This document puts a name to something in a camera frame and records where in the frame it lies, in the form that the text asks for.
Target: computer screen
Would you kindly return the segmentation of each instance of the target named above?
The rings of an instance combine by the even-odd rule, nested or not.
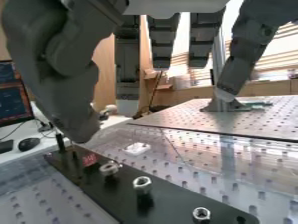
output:
[[[0,127],[34,118],[22,75],[13,61],[0,61]]]

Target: black cable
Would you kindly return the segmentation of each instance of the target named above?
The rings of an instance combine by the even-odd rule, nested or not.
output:
[[[160,76],[159,76],[156,86],[155,86],[155,89],[154,89],[152,99],[151,99],[151,103],[150,103],[150,110],[152,108],[152,103],[154,103],[154,99],[155,99],[155,95],[156,95],[156,91],[158,91],[158,87],[159,87],[159,84],[160,84],[160,81],[162,81],[163,74],[164,74],[164,71],[160,72]]]
[[[15,132],[17,132],[17,130],[22,127],[22,125],[23,124],[26,124],[26,122],[23,122],[3,138],[0,138],[0,141],[3,140],[3,139],[6,139],[7,137],[10,137]]]
[[[40,132],[40,134],[44,136],[43,138],[55,138],[55,137],[50,137],[48,135],[52,134],[55,131],[51,131],[48,134],[44,134],[43,132]]]
[[[39,119],[35,119],[35,124],[36,124],[36,127],[38,127],[38,129],[39,129],[38,121],[40,121],[40,120],[39,120]],[[50,137],[50,136],[48,136],[52,132],[54,132],[54,131],[51,131],[47,135],[46,135],[43,132],[40,132],[40,134],[44,136],[43,138],[55,138],[55,137]]]

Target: small metal part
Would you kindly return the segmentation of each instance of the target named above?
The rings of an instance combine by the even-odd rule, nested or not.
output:
[[[119,172],[119,164],[115,161],[110,161],[100,167],[100,172],[106,177],[115,175]]]
[[[208,224],[212,219],[212,212],[204,208],[199,207],[193,210],[193,222],[199,224]]]
[[[152,190],[152,180],[150,177],[139,177],[134,180],[134,189],[139,195],[147,195]]]

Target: gray surface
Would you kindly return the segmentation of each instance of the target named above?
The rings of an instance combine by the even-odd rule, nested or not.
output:
[[[263,224],[298,223],[298,144],[135,125],[95,140],[86,145],[95,152],[249,212]],[[128,154],[136,142],[152,150]]]
[[[211,99],[195,99],[132,124],[298,141],[298,96],[240,98],[256,100],[273,106],[251,112],[200,112]]]
[[[43,156],[0,166],[2,224],[116,224]]]

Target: cable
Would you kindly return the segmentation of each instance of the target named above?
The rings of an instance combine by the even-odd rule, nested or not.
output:
[[[175,147],[175,144],[174,144],[172,141],[170,140],[170,138],[168,138],[168,136],[166,135],[163,129],[159,128],[159,130],[162,131],[162,135],[166,137],[166,139],[167,139],[167,141],[170,142],[172,148],[175,149],[177,155],[180,156],[180,159],[181,159],[183,163],[185,164],[185,166],[188,167],[189,171],[192,172],[192,170],[191,170],[191,168],[189,168],[189,164],[185,162],[184,157],[181,156],[179,150],[177,150],[176,147]]]
[[[48,134],[44,134],[43,132],[40,132],[40,134],[43,135],[43,138],[56,138],[56,137],[50,137],[48,135],[52,134],[55,131],[52,130]]]
[[[26,124],[26,122],[23,122],[3,138],[0,138],[0,141],[10,137],[17,132],[17,130]]]
[[[39,124],[38,124],[38,121],[40,121],[39,119],[35,119],[35,124],[36,124],[36,127],[39,129]],[[43,132],[40,132],[40,134],[44,136],[43,138],[55,138],[55,137],[50,137],[48,135],[52,133],[54,131],[51,131],[48,134],[44,134]]]
[[[160,81],[162,81],[163,74],[164,74],[164,71],[160,72],[160,76],[159,76],[156,86],[155,86],[155,89],[154,89],[152,99],[151,99],[151,103],[150,103],[150,110],[151,110],[151,107],[152,107],[152,103],[154,103],[154,99],[155,99],[155,96],[156,96],[156,91],[158,91],[158,87],[159,87],[159,84],[160,84]]]

